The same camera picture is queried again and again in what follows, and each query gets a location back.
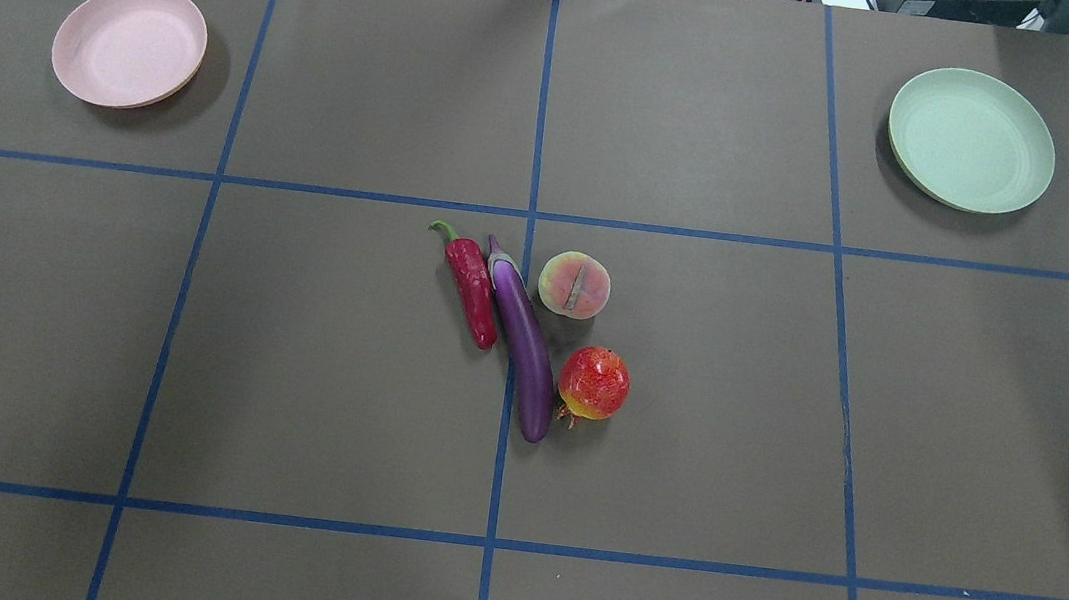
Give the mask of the peach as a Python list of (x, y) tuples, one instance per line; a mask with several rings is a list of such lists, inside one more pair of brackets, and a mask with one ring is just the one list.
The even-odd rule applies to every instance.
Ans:
[(611, 299), (610, 273), (586, 252), (566, 251), (551, 257), (538, 274), (540, 301), (556, 316), (593, 319)]

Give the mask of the red chili pepper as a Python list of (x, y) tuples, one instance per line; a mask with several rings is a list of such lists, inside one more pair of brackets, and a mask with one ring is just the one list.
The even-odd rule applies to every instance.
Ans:
[(459, 235), (455, 227), (443, 220), (428, 224), (441, 236), (443, 253), (453, 274), (458, 297), (475, 347), (489, 351), (498, 340), (487, 258), (477, 240)]

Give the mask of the purple eggplant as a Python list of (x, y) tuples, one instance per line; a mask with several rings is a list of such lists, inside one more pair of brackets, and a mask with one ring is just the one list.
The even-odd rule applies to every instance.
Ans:
[(547, 340), (538, 324), (520, 267), (493, 235), (489, 236), (486, 263), (516, 376), (520, 434), (528, 443), (540, 443), (549, 433), (556, 398)]

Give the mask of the green plate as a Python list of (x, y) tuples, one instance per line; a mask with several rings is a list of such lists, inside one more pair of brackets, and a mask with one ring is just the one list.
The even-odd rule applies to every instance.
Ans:
[(985, 215), (1022, 211), (1056, 171), (1043, 116), (1018, 90), (966, 68), (924, 71), (900, 86), (887, 117), (892, 156), (919, 191)]

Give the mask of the pink plate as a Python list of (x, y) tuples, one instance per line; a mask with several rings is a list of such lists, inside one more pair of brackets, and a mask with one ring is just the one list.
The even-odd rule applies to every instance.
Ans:
[(153, 105), (202, 68), (207, 25), (192, 0), (86, 0), (56, 29), (51, 71), (90, 106)]

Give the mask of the red pomegranate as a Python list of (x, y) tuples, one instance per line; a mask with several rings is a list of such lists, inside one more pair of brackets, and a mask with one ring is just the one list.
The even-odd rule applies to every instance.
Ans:
[(582, 421), (609, 419), (630, 394), (628, 364), (608, 347), (583, 347), (570, 355), (557, 382), (557, 420), (569, 431)]

